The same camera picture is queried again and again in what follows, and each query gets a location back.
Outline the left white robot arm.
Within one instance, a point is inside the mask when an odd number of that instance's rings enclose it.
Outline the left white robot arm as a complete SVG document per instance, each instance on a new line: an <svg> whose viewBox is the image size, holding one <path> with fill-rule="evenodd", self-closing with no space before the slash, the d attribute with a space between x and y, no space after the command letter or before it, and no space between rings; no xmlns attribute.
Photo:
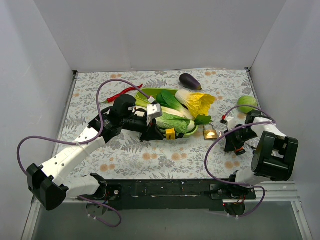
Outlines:
<svg viewBox="0 0 320 240"><path fill-rule="evenodd" d="M136 99L128 94L121 95L113 106L103 109L101 115L94 118L70 146L42 165L33 163L27 168L28 188L46 210L54 210L67 198L105 198L108 183L97 173L70 181L66 181L66 177L122 130L139 133L142 142L165 138L156 124L156 118L162 116L161 106L153 98L150 102L143 110L144 115L138 116Z"/></svg>

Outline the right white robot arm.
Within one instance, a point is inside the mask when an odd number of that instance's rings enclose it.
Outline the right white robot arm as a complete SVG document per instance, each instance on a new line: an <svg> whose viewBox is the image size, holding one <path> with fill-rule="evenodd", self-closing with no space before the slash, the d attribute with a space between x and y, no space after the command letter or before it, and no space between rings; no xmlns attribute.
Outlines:
<svg viewBox="0 0 320 240"><path fill-rule="evenodd" d="M251 167L231 174L225 193L237 199L250 192L249 187L262 182L287 181L291 178L297 156L299 142L286 136L276 127L274 120L260 110L251 110L246 115L245 124L236 125L234 118L223 116L226 153L235 152L237 156L245 153L247 141L259 138L253 154Z"/></svg>

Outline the orange black padlock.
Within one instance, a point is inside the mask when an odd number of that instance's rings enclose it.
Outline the orange black padlock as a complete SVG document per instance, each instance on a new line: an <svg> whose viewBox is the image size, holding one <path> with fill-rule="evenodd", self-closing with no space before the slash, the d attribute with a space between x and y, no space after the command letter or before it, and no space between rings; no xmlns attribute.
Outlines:
<svg viewBox="0 0 320 240"><path fill-rule="evenodd" d="M242 147L234 151L237 156L240 156L246 152L246 150Z"/></svg>

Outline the large brass padlock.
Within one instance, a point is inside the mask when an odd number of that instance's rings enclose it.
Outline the large brass padlock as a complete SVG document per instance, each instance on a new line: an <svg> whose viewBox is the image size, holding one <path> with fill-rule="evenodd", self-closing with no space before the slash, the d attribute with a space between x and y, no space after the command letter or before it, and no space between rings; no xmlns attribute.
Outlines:
<svg viewBox="0 0 320 240"><path fill-rule="evenodd" d="M212 123L208 123L203 126L204 140L216 140L218 139L218 133Z"/></svg>

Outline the yellow padlock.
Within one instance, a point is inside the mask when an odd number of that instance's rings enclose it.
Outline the yellow padlock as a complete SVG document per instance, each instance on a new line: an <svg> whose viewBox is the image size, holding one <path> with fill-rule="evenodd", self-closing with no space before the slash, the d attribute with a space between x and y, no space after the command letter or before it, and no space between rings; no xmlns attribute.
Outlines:
<svg viewBox="0 0 320 240"><path fill-rule="evenodd" d="M184 134L176 133L176 130L174 128L165 130L165 138L167 140L177 140L177 139L182 139L183 137L184 137Z"/></svg>

